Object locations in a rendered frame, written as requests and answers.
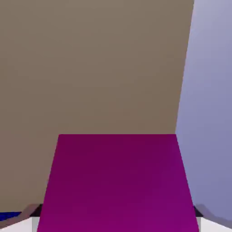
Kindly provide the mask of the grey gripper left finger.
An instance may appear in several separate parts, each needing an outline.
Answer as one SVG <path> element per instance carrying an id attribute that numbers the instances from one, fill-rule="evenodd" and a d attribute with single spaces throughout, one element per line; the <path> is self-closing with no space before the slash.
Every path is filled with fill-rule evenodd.
<path id="1" fill-rule="evenodd" d="M 30 204 L 18 216 L 0 221 L 0 232 L 37 232 L 43 204 Z"/>

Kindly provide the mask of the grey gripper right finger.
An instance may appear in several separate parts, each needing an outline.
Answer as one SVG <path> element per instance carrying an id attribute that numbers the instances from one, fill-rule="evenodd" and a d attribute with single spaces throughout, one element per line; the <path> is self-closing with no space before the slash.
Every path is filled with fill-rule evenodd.
<path id="1" fill-rule="evenodd" d="M 199 232 L 232 232 L 232 220 L 215 216 L 203 204 L 194 205 Z"/>

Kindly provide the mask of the small magenta cube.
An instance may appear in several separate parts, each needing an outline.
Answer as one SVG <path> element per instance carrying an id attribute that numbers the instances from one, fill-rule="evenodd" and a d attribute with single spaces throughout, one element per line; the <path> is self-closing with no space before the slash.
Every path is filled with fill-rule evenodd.
<path id="1" fill-rule="evenodd" d="M 199 232 L 176 135 L 59 135 L 38 232 Z"/>

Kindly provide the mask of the small blue cube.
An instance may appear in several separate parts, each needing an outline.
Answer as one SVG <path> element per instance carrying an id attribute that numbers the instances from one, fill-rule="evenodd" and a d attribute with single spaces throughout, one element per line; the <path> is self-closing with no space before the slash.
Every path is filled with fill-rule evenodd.
<path id="1" fill-rule="evenodd" d="M 17 217 L 21 212 L 0 212 L 0 222 L 9 218 Z"/>

